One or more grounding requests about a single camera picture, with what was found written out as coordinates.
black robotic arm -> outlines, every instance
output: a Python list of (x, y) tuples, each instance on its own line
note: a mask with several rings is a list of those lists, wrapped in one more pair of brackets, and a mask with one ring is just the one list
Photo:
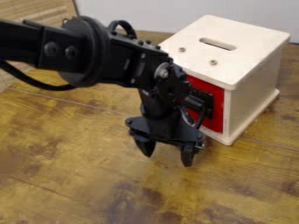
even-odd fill
[[(118, 25), (125, 34), (116, 31)], [(193, 154), (204, 147), (198, 127), (212, 115), (212, 95), (192, 87), (158, 45), (137, 40), (126, 21), (105, 27), (96, 19), (74, 17), (62, 21), (61, 28), (26, 20), (0, 21), (0, 31), (0, 68), (30, 85), (53, 91), (96, 83), (137, 88), (142, 116), (125, 119), (125, 125), (140, 151), (150, 157), (156, 142), (173, 144), (181, 149), (184, 166), (192, 165)], [(54, 87), (38, 82), (6, 60), (58, 71), (69, 84)], [(200, 113), (197, 122), (185, 109)]]

box lid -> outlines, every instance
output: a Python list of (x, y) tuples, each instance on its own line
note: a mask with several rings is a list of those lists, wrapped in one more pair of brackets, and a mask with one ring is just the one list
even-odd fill
[(233, 90), (288, 39), (285, 32), (204, 16), (160, 46), (186, 74)]

wooden table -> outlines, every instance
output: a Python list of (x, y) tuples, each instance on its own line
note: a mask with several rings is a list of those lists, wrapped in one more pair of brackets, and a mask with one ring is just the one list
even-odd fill
[[(32, 76), (61, 83), (53, 72)], [(172, 146), (148, 159), (126, 134), (136, 90), (18, 82), (0, 94), (0, 223), (299, 223), (299, 46), (284, 49), (277, 86), (233, 146), (208, 139), (186, 169)]]

wooden box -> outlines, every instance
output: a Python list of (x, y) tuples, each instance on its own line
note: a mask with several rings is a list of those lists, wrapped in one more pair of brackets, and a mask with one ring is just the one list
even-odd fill
[(192, 85), (213, 95), (212, 118), (200, 130), (225, 145), (279, 95), (276, 77), (288, 39), (288, 33), (204, 16), (160, 44)]

